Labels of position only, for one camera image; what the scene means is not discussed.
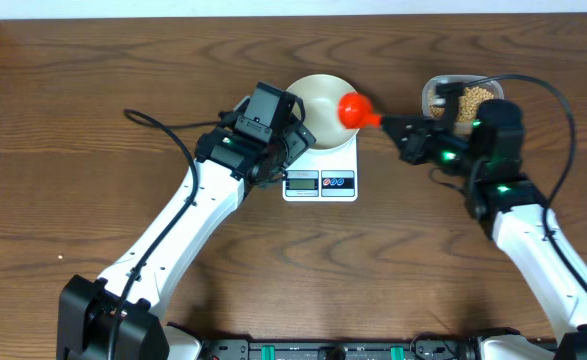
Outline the red plastic measuring scoop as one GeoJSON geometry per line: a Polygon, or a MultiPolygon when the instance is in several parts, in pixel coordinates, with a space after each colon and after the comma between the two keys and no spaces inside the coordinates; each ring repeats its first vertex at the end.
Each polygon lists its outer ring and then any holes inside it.
{"type": "Polygon", "coordinates": [[[345,94],[338,103],[338,118],[347,129],[380,127],[382,116],[377,114],[370,99],[360,93],[345,94]]]}

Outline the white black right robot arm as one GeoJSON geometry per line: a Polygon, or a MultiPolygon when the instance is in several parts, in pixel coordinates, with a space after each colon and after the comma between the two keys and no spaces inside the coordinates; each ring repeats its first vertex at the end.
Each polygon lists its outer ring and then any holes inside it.
{"type": "Polygon", "coordinates": [[[547,316],[553,350],[510,329],[473,339],[463,359],[587,359],[587,266],[564,236],[550,201],[522,172],[522,111],[483,102],[469,139],[424,116],[381,118],[383,131],[411,164],[432,162],[464,178],[465,206],[487,237],[515,264],[547,316]]]}

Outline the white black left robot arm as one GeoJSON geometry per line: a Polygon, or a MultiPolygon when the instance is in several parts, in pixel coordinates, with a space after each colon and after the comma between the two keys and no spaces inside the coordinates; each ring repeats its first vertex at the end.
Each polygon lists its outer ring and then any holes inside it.
{"type": "Polygon", "coordinates": [[[214,230],[253,186],[279,180],[315,142],[301,97],[260,82],[184,154],[179,189],[137,242],[59,298],[59,359],[186,359],[202,342],[163,319],[174,291],[214,230]]]}

